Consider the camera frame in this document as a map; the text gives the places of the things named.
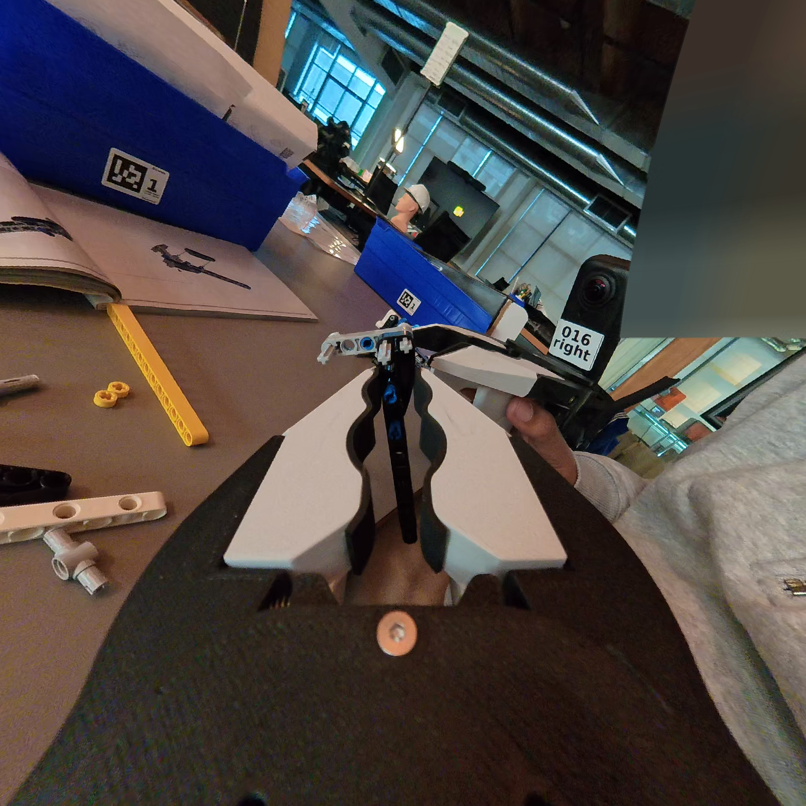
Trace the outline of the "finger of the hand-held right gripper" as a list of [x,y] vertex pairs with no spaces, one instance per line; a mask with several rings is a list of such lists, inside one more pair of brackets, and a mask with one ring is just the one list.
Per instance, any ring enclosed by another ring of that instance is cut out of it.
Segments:
[[503,305],[490,326],[490,338],[501,343],[514,341],[527,323],[527,311],[522,305]]
[[418,348],[430,351],[427,367],[456,391],[475,391],[472,404],[504,429],[512,398],[547,409],[562,391],[562,377],[534,356],[460,327],[418,327]]

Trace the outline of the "black lego beam assembly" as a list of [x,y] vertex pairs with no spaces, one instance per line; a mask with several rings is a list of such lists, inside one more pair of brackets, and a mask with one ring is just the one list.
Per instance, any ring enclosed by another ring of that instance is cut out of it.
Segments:
[[390,310],[373,331],[330,334],[322,343],[317,361],[326,364],[334,355],[370,357],[377,367],[379,391],[373,393],[372,399],[379,401],[384,412],[401,537],[404,543],[413,545],[418,540],[418,530],[405,425],[417,363],[412,328],[406,318]]

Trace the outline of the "person's right forearm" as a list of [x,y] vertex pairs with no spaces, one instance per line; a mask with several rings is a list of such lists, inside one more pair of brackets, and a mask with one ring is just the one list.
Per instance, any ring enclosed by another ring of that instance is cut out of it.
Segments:
[[794,359],[751,392],[725,424],[656,478],[610,458],[576,452],[575,489],[611,523],[659,507],[684,521],[804,527],[805,364]]

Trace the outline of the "long yellow lego beam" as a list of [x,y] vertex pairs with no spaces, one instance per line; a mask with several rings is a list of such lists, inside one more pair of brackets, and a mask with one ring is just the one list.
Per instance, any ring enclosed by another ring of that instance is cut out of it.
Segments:
[[188,447],[207,444],[207,429],[130,308],[109,304],[106,313],[182,442]]

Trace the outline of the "white lego beam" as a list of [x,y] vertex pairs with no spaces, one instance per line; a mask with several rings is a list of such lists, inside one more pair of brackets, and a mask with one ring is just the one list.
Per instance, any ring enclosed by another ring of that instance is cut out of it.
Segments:
[[52,529],[67,533],[152,521],[167,513],[162,492],[140,492],[1,508],[1,544],[41,539]]

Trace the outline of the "black bent lego beam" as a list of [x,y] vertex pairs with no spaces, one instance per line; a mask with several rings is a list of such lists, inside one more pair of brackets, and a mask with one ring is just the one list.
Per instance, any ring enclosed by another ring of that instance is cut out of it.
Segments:
[[1,465],[1,507],[63,500],[72,477],[63,471]]

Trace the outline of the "lego instruction booklet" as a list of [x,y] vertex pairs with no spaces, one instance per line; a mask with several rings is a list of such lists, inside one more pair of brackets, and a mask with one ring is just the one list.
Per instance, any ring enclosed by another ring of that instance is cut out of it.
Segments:
[[1,156],[1,283],[96,309],[316,322],[247,248],[29,181]]

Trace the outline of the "person's right hand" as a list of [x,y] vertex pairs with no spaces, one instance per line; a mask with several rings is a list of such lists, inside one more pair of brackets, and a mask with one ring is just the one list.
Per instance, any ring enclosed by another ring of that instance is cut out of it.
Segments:
[[579,477],[576,457],[562,437],[554,417],[528,398],[512,398],[506,409],[506,418],[518,433],[550,467],[555,469],[571,486]]

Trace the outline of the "small blue storage bin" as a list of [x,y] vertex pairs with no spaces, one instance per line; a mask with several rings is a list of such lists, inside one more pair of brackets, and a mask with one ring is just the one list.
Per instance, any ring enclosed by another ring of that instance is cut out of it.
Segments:
[[416,326],[439,324],[486,333],[508,300],[482,280],[428,256],[381,217],[370,231],[355,272]]

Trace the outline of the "black television screen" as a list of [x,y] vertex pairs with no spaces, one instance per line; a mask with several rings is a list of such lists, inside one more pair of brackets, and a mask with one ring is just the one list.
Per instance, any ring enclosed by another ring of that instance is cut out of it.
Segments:
[[499,205],[485,192],[485,186],[452,162],[433,157],[421,175],[420,183],[429,193],[430,204],[422,222],[428,226],[442,213],[469,238],[488,225]]

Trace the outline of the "clear plastic bags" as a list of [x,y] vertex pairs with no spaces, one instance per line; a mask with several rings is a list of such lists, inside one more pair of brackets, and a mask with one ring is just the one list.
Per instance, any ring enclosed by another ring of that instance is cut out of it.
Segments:
[[330,223],[319,209],[317,196],[298,191],[279,219],[287,230],[307,239],[318,250],[355,267],[360,251],[351,235]]

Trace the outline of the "person's grey sweater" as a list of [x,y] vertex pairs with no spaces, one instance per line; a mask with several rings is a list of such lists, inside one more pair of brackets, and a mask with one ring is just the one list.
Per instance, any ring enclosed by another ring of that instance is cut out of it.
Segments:
[[740,748],[782,804],[804,804],[804,527],[684,521],[659,507],[617,520],[680,622]]

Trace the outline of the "white ceiling sign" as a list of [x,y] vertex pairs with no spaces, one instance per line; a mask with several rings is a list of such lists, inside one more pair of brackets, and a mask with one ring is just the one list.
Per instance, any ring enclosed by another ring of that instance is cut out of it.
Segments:
[[442,34],[421,68],[420,75],[432,86],[440,86],[468,37],[467,30],[452,21],[446,22]]

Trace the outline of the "large blue storage bin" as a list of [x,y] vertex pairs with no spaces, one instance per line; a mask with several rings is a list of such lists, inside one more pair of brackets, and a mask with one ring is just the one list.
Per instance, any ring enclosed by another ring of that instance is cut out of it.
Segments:
[[308,179],[51,3],[2,2],[1,69],[28,179],[251,251]]

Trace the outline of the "black panel with tan frame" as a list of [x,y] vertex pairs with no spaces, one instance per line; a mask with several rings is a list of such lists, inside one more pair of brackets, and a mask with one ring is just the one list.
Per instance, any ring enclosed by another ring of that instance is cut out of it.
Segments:
[[192,1],[191,6],[272,86],[285,49],[290,1]]

